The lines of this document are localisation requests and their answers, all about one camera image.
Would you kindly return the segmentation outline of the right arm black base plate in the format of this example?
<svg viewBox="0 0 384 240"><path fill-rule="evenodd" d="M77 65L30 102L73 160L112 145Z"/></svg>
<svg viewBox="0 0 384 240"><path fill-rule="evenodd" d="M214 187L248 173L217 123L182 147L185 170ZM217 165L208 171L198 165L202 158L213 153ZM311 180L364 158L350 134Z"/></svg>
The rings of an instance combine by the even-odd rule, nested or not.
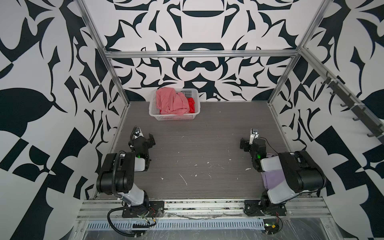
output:
<svg viewBox="0 0 384 240"><path fill-rule="evenodd" d="M245 200L244 213L249 217L286 216L285 204L271 204L262 200Z"/></svg>

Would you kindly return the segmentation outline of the pink t shirt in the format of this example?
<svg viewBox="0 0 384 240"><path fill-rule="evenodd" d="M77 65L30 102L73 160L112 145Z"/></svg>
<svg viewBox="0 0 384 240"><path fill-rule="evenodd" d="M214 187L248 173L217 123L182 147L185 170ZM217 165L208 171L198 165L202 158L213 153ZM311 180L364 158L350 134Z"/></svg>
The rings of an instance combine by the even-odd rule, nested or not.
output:
<svg viewBox="0 0 384 240"><path fill-rule="evenodd" d="M161 88L156 91L156 106L161 115L184 115L190 113L187 97L173 88Z"/></svg>

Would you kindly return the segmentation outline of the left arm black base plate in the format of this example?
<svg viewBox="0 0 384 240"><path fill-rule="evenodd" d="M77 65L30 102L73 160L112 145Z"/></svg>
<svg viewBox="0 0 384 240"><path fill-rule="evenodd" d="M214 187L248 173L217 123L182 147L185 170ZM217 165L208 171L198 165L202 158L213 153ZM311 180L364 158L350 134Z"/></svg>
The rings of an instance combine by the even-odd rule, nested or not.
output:
<svg viewBox="0 0 384 240"><path fill-rule="evenodd" d="M123 210L123 218L139 218L148 217L155 218L164 213L164 201L149 201L144 202L139 206L125 207Z"/></svg>

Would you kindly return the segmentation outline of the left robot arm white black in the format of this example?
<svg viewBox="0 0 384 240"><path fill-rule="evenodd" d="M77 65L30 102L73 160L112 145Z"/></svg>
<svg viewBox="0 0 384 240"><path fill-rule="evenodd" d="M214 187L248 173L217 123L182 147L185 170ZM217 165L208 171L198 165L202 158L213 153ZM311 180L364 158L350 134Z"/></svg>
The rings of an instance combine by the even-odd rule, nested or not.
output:
<svg viewBox="0 0 384 240"><path fill-rule="evenodd" d="M152 134L148 138L143 134L133 134L129 142L129 152L107 154L97 179L97 191L114 196L128 207L147 208L148 194L134 183L134 178L136 172L146 172L149 169L149 149L155 144Z"/></svg>

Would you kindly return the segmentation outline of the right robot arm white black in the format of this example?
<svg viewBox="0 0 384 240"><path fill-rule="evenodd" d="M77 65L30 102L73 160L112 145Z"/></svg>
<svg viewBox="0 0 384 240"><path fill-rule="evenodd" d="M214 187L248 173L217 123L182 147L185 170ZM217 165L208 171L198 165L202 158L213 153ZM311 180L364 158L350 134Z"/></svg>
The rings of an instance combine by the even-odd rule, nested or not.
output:
<svg viewBox="0 0 384 240"><path fill-rule="evenodd" d="M307 151L267 154L267 140L240 140L240 149L250 153L254 169L261 173L265 192L259 205L267 210L299 196L323 189L327 178Z"/></svg>

